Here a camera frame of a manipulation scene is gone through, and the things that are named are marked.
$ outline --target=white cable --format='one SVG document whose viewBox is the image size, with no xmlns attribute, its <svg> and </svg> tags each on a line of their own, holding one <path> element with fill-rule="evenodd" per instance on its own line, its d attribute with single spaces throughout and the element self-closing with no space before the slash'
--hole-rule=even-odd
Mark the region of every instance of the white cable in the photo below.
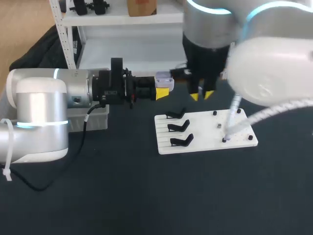
<svg viewBox="0 0 313 235">
<path fill-rule="evenodd" d="M 10 170 L 10 165 L 12 161 L 12 154 L 13 154 L 13 141 L 14 141 L 14 129 L 13 125 L 10 119 L 2 119 L 0 123 L 7 123 L 8 128 L 9 128 L 9 147 L 8 147 L 8 152 L 6 154 L 6 162 L 5 162 L 5 167 L 3 169 L 3 175 L 6 177 L 7 181 L 12 181 L 11 178 L 11 170 Z"/>
<path fill-rule="evenodd" d="M 226 135 L 224 137 L 224 139 L 226 141 L 229 141 L 230 140 L 230 134 L 227 132 L 227 130 L 231 127 L 232 125 L 232 121 L 234 119 L 234 116 L 235 116 L 235 113 L 237 112 L 237 109 L 240 105 L 240 102 L 241 102 L 241 96 L 238 95 L 238 94 L 235 94 L 234 98 L 233 98 L 233 101 L 231 102 L 231 105 L 230 105 L 230 112 L 229 112 L 229 115 L 227 117 L 227 122 L 226 122 Z"/>
<path fill-rule="evenodd" d="M 232 135 L 241 131 L 249 125 L 256 124 L 257 122 L 260 122 L 277 114 L 305 107 L 313 107 L 313 98 L 291 100 L 280 105 L 272 106 L 251 115 L 247 120 L 242 121 L 237 125 L 226 127 L 225 131 L 227 135 Z"/>
</svg>

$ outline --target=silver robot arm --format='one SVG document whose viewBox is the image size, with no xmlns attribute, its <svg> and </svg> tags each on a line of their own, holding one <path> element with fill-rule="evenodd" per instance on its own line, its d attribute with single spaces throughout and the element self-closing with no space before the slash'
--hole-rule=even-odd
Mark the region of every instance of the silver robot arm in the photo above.
<svg viewBox="0 0 313 235">
<path fill-rule="evenodd" d="M 313 97 L 313 3 L 273 0 L 186 0 L 184 48 L 194 74 L 189 93 L 215 90 L 228 45 L 233 90 L 263 106 Z"/>
<path fill-rule="evenodd" d="M 18 69 L 9 73 L 6 93 L 17 108 L 18 125 L 10 140 L 8 125 L 0 123 L 0 163 L 13 143 L 12 163 L 48 162 L 68 150 L 67 108 L 92 104 L 89 70 Z"/>
</svg>

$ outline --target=black clip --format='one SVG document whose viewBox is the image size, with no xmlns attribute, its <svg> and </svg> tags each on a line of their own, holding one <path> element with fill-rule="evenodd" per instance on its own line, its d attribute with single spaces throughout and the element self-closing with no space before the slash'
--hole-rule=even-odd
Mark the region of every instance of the black clip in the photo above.
<svg viewBox="0 0 313 235">
<path fill-rule="evenodd" d="M 186 120 L 183 126 L 177 126 L 177 125 L 174 125 L 174 124 L 168 124 L 167 128 L 168 128 L 169 132 L 174 132 L 174 131 L 184 132 L 187 129 L 187 127 L 189 126 L 189 124 L 190 124 L 190 121 Z"/>
<path fill-rule="evenodd" d="M 173 113 L 173 112 L 167 112 L 165 115 L 166 115 L 166 119 L 169 119 L 169 118 L 182 119 L 185 113 L 186 113 L 186 108 L 183 108 L 179 114 Z"/>
<path fill-rule="evenodd" d="M 172 146 L 182 146 L 182 147 L 188 147 L 191 141 L 194 139 L 194 135 L 190 134 L 186 140 L 179 140 L 179 139 L 171 139 L 171 145 Z"/>
</svg>

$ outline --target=wooden floor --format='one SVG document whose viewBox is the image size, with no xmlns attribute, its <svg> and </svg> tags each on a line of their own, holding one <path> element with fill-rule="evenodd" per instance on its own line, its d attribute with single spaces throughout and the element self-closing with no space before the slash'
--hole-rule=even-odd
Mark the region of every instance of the wooden floor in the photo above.
<svg viewBox="0 0 313 235">
<path fill-rule="evenodd" d="M 0 0 L 0 94 L 10 64 L 53 25 L 49 0 Z"/>
</svg>

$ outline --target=white plastic tray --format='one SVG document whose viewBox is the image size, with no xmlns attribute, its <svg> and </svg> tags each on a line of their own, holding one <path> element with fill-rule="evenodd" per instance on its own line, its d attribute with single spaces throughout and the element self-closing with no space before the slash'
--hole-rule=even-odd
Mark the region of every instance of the white plastic tray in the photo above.
<svg viewBox="0 0 313 235">
<path fill-rule="evenodd" d="M 249 126 L 246 129 L 231 136 L 231 140 L 226 143 L 222 142 L 225 136 L 224 127 L 229 110 L 218 110 L 217 115 L 213 115 L 213 111 L 186 113 L 182 119 L 166 119 L 166 115 L 155 116 L 156 139 L 159 154 L 189 153 L 219 149 L 253 147 L 258 145 L 258 140 Z M 239 123 L 247 119 L 244 110 L 240 114 L 236 114 L 233 124 Z M 185 132 L 169 132 L 167 125 L 174 124 L 182 126 L 186 120 L 190 121 L 190 125 Z M 194 135 L 194 139 L 188 147 L 171 146 L 170 139 L 176 138 L 185 140 L 190 134 Z"/>
</svg>

